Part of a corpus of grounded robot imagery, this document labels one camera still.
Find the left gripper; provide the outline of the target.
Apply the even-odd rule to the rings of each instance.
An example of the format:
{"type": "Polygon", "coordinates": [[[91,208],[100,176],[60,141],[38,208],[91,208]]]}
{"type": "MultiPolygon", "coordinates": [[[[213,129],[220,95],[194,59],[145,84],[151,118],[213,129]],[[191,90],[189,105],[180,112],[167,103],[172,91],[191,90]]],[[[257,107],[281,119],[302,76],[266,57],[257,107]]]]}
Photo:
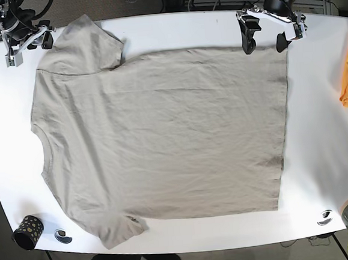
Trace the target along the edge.
{"type": "Polygon", "coordinates": [[[256,42],[254,33],[261,31],[261,27],[259,26],[260,19],[270,20],[281,26],[284,30],[276,38],[276,50],[279,53],[288,47],[289,41],[300,40],[307,36],[306,17],[301,12],[292,12],[289,16],[279,16],[255,4],[252,8],[237,11],[236,18],[241,30],[242,49],[246,55],[250,55],[255,50],[256,42]]]}

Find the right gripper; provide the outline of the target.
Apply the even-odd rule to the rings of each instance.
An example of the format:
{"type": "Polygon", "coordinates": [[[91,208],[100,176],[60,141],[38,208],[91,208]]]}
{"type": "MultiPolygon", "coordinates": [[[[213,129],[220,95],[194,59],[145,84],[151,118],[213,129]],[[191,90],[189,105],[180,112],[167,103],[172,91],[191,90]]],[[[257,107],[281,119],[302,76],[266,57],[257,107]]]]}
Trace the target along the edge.
{"type": "Polygon", "coordinates": [[[22,26],[16,22],[14,26],[1,30],[2,41],[7,49],[5,56],[7,67],[18,67],[23,63],[23,51],[33,50],[40,46],[43,50],[49,50],[53,46],[53,27],[49,20],[41,20],[37,24],[37,30],[22,26]]]}

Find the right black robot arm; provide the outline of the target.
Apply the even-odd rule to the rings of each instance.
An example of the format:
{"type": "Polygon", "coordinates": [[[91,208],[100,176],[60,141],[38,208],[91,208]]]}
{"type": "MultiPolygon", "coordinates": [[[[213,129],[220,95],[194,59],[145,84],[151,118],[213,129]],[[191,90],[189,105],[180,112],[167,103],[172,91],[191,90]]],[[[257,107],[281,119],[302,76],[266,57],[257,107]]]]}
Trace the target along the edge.
{"type": "Polygon", "coordinates": [[[40,13],[33,9],[22,9],[24,0],[0,0],[0,36],[7,50],[7,67],[18,67],[23,63],[23,51],[41,47],[53,47],[52,33],[55,28],[49,20],[41,20],[52,6],[48,0],[40,13]]]}

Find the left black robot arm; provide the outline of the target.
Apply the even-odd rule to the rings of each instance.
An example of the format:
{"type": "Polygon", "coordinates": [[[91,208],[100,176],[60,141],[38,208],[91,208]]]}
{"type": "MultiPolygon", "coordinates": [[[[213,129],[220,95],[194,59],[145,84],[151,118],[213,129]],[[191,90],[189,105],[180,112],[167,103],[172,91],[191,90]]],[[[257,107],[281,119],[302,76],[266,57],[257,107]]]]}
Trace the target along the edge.
{"type": "Polygon", "coordinates": [[[255,50],[254,34],[261,31],[260,19],[270,20],[281,27],[282,32],[276,38],[276,50],[279,53],[283,52],[292,41],[306,37],[306,17],[302,12],[292,10],[294,1],[264,0],[261,6],[254,4],[251,8],[236,12],[242,36],[242,49],[246,55],[255,50]]]}

